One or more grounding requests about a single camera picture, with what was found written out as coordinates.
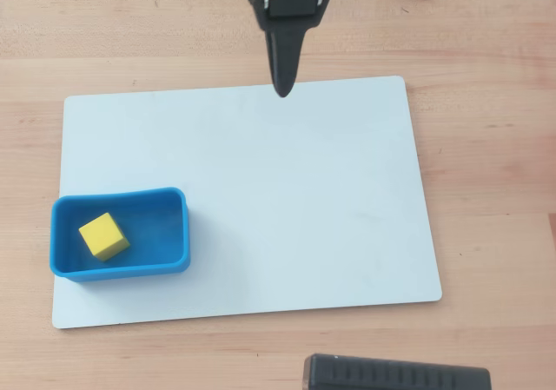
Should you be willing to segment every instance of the white tray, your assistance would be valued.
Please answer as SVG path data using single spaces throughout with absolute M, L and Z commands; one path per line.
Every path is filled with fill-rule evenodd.
M 166 186 L 187 197 L 188 270 L 56 278 L 55 327 L 441 296 L 398 76 L 67 99 L 60 195 Z

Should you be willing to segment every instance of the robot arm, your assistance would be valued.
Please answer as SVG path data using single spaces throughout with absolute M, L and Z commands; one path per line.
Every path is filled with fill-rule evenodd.
M 294 87 L 305 33 L 321 23 L 329 0 L 249 0 L 266 33 L 270 73 L 276 92 Z

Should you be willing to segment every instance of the blue plastic bin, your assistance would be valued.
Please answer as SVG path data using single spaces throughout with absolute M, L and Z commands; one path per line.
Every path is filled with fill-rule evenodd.
M 91 254 L 79 228 L 106 212 L 131 246 L 102 262 Z M 179 273 L 189 263 L 188 208 L 178 188 L 64 196 L 52 208 L 50 269 L 55 275 L 72 281 L 122 279 Z

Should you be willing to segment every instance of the wooden table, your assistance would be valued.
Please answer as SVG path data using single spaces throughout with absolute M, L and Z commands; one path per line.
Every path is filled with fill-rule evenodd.
M 269 83 L 266 48 L 247 0 L 0 0 L 0 388 L 299 389 L 323 352 L 553 390 L 555 42 L 556 0 L 332 0 L 307 35 L 301 81 L 406 78 L 441 302 L 58 331 L 63 99 Z

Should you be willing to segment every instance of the wood grain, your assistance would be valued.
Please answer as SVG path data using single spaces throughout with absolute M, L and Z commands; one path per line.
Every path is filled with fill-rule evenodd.
M 0 388 L 289 390 L 324 352 L 554 389 L 555 5 L 332 0 L 307 35 L 301 81 L 406 79 L 441 302 L 58 331 L 64 98 L 269 83 L 264 37 L 246 0 L 0 0 Z

